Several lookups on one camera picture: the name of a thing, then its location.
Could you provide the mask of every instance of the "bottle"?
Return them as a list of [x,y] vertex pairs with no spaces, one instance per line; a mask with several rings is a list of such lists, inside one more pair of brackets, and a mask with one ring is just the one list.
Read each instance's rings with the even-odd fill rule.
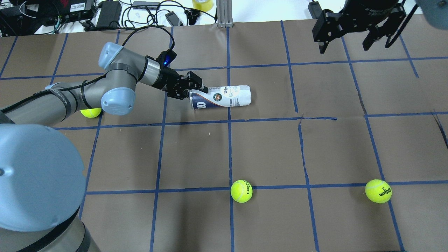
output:
[[193,109],[246,106],[250,104],[250,87],[209,87],[208,94],[191,90],[190,103]]

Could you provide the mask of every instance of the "tennis ball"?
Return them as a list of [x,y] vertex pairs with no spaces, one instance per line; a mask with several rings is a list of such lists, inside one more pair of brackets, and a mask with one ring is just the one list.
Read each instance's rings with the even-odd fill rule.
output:
[[392,189],[383,180],[370,180],[366,184],[366,196],[375,203],[385,203],[391,199]]
[[230,188],[230,195],[238,203],[245,203],[252,198],[252,186],[246,180],[238,180]]
[[101,113],[101,108],[97,109],[81,109],[81,114],[87,118],[95,118]]

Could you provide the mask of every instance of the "white surface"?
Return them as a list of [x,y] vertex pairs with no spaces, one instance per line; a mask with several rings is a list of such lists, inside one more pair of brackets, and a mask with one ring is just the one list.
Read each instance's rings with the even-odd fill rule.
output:
[[[193,7],[191,0],[178,0],[185,7]],[[308,3],[311,0],[233,0],[232,1],[232,17],[233,22],[265,22],[265,21],[279,21],[279,20],[297,20],[297,19],[311,19],[311,15],[308,11]],[[345,0],[319,0],[322,9],[330,9],[333,12],[339,12],[344,4]],[[129,5],[122,5],[122,13],[129,7]],[[407,13],[415,5],[414,0],[407,0],[405,4],[405,10]],[[176,15],[182,20],[184,24],[187,23],[186,16],[183,9],[180,7],[162,6],[161,9],[168,9],[174,11]],[[216,0],[213,0],[213,7],[208,13],[212,16],[215,15]],[[92,19],[92,22],[96,24],[97,18],[101,13],[101,9],[97,15]],[[162,11],[158,14],[158,20],[160,25],[170,26],[165,18],[167,11]],[[146,10],[131,9],[129,12],[129,18],[132,21],[146,22],[148,12]],[[197,25],[213,24],[215,20],[202,13],[198,18]],[[136,27],[143,26],[141,24],[135,24]],[[41,27],[37,30],[36,34],[47,33],[53,30],[53,27]],[[78,22],[68,23],[61,29],[61,33],[67,32],[81,32],[84,31],[84,27]]]

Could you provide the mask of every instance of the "metal post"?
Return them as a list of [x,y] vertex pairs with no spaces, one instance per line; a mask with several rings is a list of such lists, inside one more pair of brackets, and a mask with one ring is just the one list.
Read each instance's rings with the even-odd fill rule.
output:
[[232,0],[216,0],[218,27],[233,27]]

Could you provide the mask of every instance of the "yellow tape roll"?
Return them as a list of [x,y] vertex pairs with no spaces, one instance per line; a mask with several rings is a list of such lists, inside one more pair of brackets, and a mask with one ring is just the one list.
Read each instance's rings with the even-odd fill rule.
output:
[[202,11],[209,11],[213,7],[213,1],[212,0],[192,0],[193,1],[193,8],[199,9]]

